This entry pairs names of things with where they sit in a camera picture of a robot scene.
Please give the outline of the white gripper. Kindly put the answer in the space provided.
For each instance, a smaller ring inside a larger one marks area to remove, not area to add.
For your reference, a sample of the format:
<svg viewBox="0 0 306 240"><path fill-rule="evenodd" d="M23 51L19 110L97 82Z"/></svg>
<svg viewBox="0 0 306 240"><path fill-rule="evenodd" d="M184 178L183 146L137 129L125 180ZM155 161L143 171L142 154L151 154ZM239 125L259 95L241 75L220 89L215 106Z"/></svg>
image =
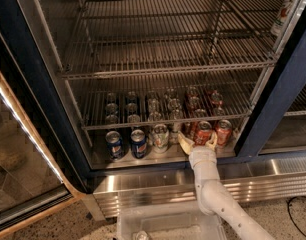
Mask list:
<svg viewBox="0 0 306 240"><path fill-rule="evenodd" d="M193 140L187 138L182 132L178 133L178 142L185 154L189 155L189 162L192 169L199 164L214 168L217 165L217 158L214 149L217 145L217 134L212 133L211 138L206 142L206 146L194 147Z"/></svg>

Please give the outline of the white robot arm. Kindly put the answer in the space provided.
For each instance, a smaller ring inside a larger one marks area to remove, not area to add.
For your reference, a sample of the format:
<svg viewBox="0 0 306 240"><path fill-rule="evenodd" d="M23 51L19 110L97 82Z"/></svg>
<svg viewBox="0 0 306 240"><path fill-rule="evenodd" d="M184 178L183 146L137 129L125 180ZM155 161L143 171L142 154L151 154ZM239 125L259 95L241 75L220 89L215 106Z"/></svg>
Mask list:
<svg viewBox="0 0 306 240"><path fill-rule="evenodd" d="M219 215L241 240L275 240L242 209L220 182L215 152L217 134L213 133L205 145L196 146L193 140L179 132L178 142L188 155L194 172L196 198L201 212Z"/></svg>

